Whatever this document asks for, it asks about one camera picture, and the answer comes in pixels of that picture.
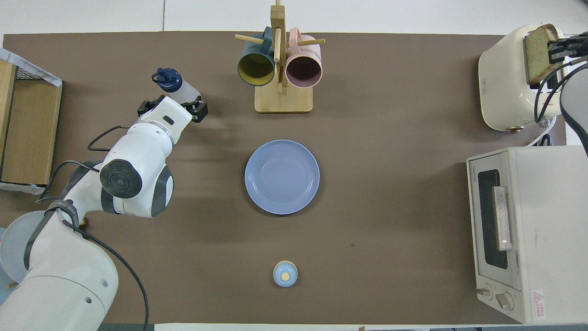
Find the white oven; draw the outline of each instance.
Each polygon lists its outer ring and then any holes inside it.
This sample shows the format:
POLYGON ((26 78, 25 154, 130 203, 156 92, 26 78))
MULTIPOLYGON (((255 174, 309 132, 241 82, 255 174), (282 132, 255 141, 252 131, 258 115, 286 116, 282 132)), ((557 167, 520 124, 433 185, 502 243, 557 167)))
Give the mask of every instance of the white oven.
POLYGON ((588 323, 588 157, 513 147, 467 159, 478 298, 524 324, 588 323))

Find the teal mug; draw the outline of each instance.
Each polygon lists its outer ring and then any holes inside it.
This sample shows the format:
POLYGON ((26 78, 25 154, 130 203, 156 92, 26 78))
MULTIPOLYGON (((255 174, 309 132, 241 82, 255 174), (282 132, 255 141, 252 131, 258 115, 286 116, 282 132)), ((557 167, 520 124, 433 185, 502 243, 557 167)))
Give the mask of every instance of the teal mug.
POLYGON ((263 39, 263 43, 245 42, 241 59, 237 64, 237 73, 249 85, 264 86, 272 81, 276 66, 273 60, 272 28, 266 27, 262 34, 255 34, 252 37, 263 39))

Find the pink mug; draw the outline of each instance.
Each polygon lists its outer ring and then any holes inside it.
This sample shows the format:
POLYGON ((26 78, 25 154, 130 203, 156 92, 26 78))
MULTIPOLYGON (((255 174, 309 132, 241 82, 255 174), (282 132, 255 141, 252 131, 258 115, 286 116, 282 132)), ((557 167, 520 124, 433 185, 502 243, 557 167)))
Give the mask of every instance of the pink mug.
POLYGON ((313 87, 323 77, 320 45, 298 46, 299 41, 306 40, 314 40, 314 37, 301 35, 298 28, 290 30, 286 79, 290 84, 301 88, 313 87))

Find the oven window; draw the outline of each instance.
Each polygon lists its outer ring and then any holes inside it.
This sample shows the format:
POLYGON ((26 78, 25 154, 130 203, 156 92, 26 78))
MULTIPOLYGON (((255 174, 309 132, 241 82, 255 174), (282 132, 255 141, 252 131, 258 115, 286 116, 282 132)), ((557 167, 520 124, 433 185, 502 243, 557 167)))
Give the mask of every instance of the oven window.
POLYGON ((507 269, 508 261, 506 259, 506 252, 498 250, 492 197, 492 187, 500 186, 500 174, 498 170, 488 170, 479 173, 478 186, 480 188, 480 211, 482 212, 482 236, 484 239, 486 263, 498 268, 507 269))

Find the bottle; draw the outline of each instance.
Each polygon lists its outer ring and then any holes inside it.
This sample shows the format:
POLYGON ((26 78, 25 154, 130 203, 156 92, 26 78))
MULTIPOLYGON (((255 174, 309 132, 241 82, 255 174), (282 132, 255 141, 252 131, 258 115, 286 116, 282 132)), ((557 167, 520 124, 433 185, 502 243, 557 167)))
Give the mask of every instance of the bottle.
POLYGON ((151 79, 178 104, 193 102, 201 95, 197 89, 184 81, 182 76, 173 68, 158 68, 157 72, 151 76, 151 79))

